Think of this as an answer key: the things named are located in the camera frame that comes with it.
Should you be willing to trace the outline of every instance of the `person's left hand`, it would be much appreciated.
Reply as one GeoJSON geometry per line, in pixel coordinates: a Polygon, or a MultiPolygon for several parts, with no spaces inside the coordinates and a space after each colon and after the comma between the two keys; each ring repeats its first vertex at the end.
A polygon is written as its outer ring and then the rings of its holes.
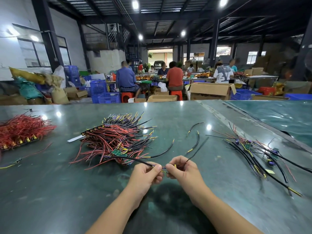
{"type": "Polygon", "coordinates": [[[124,191],[135,203],[134,208],[138,208],[143,197],[146,195],[152,184],[159,184],[162,181],[163,173],[162,166],[149,162],[155,165],[154,167],[143,163],[135,165],[127,187],[124,191]]]}

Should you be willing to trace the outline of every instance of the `blue shirt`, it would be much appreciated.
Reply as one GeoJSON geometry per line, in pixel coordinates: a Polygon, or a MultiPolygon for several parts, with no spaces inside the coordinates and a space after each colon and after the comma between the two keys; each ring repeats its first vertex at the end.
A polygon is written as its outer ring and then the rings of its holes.
{"type": "Polygon", "coordinates": [[[165,75],[165,74],[168,73],[168,70],[169,70],[168,68],[166,68],[165,71],[164,71],[162,68],[160,68],[160,69],[158,70],[157,75],[165,75]]]}
{"type": "Polygon", "coordinates": [[[232,66],[231,69],[232,69],[233,72],[237,72],[237,67],[235,65],[232,66]]]}
{"type": "Polygon", "coordinates": [[[117,70],[116,83],[119,87],[130,88],[135,86],[135,73],[131,68],[123,67],[117,70]]]}

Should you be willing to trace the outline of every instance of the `hand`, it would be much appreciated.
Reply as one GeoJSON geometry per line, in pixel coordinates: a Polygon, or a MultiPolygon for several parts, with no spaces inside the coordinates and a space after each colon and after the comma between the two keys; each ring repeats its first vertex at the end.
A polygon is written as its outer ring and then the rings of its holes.
{"type": "Polygon", "coordinates": [[[184,191],[190,197],[192,203],[200,208],[201,198],[206,192],[210,192],[206,186],[196,163],[184,156],[174,157],[167,165],[167,177],[177,179],[184,191]]]}
{"type": "Polygon", "coordinates": [[[135,165],[128,185],[124,189],[128,198],[134,201],[134,209],[138,208],[151,185],[159,184],[163,178],[162,166],[153,162],[149,163],[155,166],[151,167],[143,163],[135,165]]]}

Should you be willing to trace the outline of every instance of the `plastic sheet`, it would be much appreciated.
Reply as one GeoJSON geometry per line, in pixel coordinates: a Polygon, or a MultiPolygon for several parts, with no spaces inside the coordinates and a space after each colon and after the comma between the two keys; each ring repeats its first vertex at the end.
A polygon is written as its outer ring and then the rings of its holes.
{"type": "Polygon", "coordinates": [[[312,147],[312,101],[227,101],[312,147]]]}

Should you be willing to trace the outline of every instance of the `white t-shirt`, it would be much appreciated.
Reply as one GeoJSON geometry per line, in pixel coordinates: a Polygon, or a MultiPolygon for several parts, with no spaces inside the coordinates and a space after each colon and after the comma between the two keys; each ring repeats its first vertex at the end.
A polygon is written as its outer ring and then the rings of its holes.
{"type": "Polygon", "coordinates": [[[232,69],[229,66],[218,66],[213,75],[216,78],[217,83],[228,84],[230,75],[234,75],[232,69]]]}

